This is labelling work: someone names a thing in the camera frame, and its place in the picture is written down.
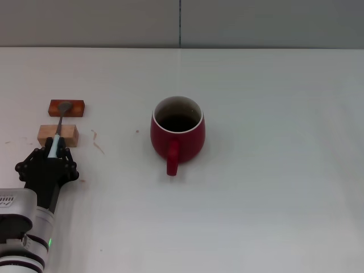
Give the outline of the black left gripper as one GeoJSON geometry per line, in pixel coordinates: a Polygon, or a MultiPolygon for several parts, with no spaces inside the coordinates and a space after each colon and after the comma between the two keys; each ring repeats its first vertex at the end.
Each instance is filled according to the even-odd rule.
{"type": "Polygon", "coordinates": [[[37,206],[54,213],[61,187],[68,181],[77,180],[79,172],[64,138],[57,144],[59,159],[48,158],[52,144],[53,139],[47,138],[45,146],[35,148],[24,161],[16,164],[15,170],[19,180],[26,182],[25,188],[36,193],[37,206]]]}

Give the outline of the blue handled metal spoon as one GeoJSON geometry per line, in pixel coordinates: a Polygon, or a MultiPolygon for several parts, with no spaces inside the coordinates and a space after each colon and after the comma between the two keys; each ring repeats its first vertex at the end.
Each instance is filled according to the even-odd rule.
{"type": "Polygon", "coordinates": [[[56,134],[53,138],[52,146],[48,154],[48,158],[57,158],[57,148],[61,134],[62,121],[65,113],[72,108],[72,103],[69,101],[62,102],[58,105],[57,109],[60,112],[60,119],[57,125],[56,134]]]}

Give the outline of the red ceramic cup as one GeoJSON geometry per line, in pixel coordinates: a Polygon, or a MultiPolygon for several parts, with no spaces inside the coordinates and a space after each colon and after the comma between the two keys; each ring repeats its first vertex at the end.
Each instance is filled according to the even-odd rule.
{"type": "Polygon", "coordinates": [[[205,118],[192,99],[173,96],[152,112],[150,138],[154,150],[166,160],[166,173],[177,175],[180,163],[193,159],[205,142],[205,118]]]}

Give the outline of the light wooden block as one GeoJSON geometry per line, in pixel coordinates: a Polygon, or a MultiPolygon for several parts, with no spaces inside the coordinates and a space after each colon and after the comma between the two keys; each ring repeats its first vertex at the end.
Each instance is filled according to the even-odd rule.
{"type": "MultiPolygon", "coordinates": [[[[48,137],[53,138],[56,134],[57,125],[41,125],[38,131],[38,142],[44,147],[48,137]]],[[[67,147],[77,147],[79,133],[76,125],[62,125],[60,136],[64,138],[67,147]]]]}

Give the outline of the dark reddish wooden block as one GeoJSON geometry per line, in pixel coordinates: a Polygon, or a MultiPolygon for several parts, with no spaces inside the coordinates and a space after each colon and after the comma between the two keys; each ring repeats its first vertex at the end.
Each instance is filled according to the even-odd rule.
{"type": "Polygon", "coordinates": [[[48,107],[48,114],[50,117],[60,116],[58,106],[63,102],[70,102],[72,104],[72,108],[64,114],[65,117],[82,117],[84,115],[84,100],[51,100],[48,107]]]}

